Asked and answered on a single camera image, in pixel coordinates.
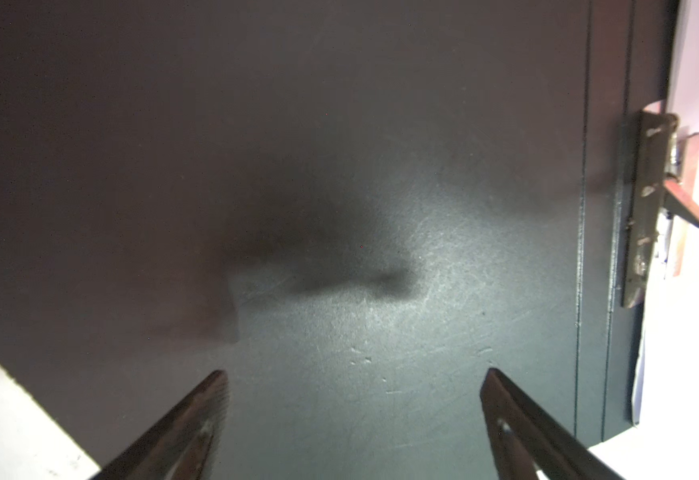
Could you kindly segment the blue file folder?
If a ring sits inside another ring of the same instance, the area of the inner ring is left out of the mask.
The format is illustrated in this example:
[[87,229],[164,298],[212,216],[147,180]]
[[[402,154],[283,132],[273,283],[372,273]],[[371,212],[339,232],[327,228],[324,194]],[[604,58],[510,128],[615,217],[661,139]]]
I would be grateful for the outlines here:
[[0,1],[0,363],[101,463],[227,371],[220,479],[493,478],[493,367],[624,432],[678,13]]

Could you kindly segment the printed paper sheet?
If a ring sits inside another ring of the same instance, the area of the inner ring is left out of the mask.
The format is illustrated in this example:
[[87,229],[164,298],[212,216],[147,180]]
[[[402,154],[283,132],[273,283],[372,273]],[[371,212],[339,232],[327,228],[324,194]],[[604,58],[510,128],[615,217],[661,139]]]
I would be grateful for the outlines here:
[[[699,206],[699,1],[679,6],[665,111],[679,116],[675,181]],[[669,231],[649,276],[635,419],[699,424],[699,227],[677,214],[659,225]]]

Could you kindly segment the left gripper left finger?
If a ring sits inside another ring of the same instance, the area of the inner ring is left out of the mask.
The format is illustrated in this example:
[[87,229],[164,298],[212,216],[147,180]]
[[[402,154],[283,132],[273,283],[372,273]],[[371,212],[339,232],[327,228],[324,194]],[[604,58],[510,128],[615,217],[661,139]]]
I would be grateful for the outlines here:
[[229,380],[214,370],[95,479],[208,479],[229,404]]

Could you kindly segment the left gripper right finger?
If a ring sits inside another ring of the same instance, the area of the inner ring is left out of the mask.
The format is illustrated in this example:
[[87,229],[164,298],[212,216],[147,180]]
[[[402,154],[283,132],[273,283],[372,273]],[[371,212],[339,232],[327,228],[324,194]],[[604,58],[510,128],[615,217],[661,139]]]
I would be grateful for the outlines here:
[[501,479],[619,479],[501,370],[487,370],[481,407]]

